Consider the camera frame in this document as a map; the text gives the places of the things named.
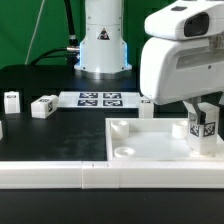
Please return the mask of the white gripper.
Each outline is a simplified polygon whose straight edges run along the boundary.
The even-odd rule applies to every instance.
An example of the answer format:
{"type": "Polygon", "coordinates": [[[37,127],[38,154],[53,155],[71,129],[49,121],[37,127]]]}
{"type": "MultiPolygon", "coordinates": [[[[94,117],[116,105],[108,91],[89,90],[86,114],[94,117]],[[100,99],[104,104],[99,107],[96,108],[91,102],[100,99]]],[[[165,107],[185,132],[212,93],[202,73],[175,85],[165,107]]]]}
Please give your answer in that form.
{"type": "Polygon", "coordinates": [[[224,48],[211,48],[208,38],[153,37],[142,50],[140,90],[157,105],[184,100],[189,121],[204,125],[206,113],[199,108],[198,96],[224,90],[224,48]]]}

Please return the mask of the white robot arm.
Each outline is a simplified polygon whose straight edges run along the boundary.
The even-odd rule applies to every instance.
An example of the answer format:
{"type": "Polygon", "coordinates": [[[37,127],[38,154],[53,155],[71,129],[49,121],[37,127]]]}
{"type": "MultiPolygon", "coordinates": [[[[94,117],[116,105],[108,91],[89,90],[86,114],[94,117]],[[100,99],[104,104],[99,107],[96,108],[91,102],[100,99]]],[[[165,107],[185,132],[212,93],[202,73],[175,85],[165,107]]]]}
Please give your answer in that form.
{"type": "MultiPolygon", "coordinates": [[[[86,35],[75,66],[102,79],[129,70],[118,0],[86,0],[86,35]]],[[[224,0],[176,0],[149,15],[140,90],[151,102],[183,101],[194,120],[208,118],[200,97],[224,90],[224,0]]]]}

